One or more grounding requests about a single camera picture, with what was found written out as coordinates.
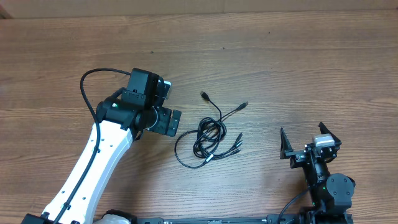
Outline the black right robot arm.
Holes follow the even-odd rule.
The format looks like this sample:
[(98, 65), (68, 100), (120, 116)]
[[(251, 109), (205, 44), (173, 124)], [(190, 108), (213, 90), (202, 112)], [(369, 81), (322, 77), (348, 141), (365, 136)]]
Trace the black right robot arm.
[[(286, 204), (277, 223), (353, 223), (352, 215), (346, 211), (352, 206), (356, 183), (347, 175), (331, 174), (327, 167), (336, 158), (342, 142), (323, 123), (318, 127), (320, 134), (301, 151), (293, 149), (284, 129), (280, 129), (280, 158), (289, 159), (292, 169), (303, 169), (307, 189)], [(286, 210), (305, 194), (310, 194), (312, 206), (302, 207), (296, 215), (287, 215)]]

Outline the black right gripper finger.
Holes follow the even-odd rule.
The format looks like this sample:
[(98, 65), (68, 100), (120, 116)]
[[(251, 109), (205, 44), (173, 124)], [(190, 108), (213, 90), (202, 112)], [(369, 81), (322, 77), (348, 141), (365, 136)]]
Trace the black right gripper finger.
[(329, 134), (333, 140), (335, 141), (335, 143), (341, 143), (341, 140), (339, 138), (337, 138), (324, 124), (323, 122), (320, 122), (318, 127), (320, 128), (320, 132), (321, 134)]
[(281, 139), (280, 159), (289, 158), (293, 153), (293, 148), (290, 145), (290, 142), (287, 139), (287, 135), (283, 128), (280, 129), (280, 139)]

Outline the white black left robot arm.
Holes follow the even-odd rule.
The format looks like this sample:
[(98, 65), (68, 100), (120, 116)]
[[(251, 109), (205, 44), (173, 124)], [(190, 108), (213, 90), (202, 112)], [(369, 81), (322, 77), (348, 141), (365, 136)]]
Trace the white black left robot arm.
[(26, 223), (93, 223), (103, 191), (125, 152), (144, 131), (176, 135), (181, 112), (163, 106), (172, 84), (158, 74), (133, 68), (129, 82), (90, 107), (94, 119), (89, 140), (59, 193), (41, 215)]

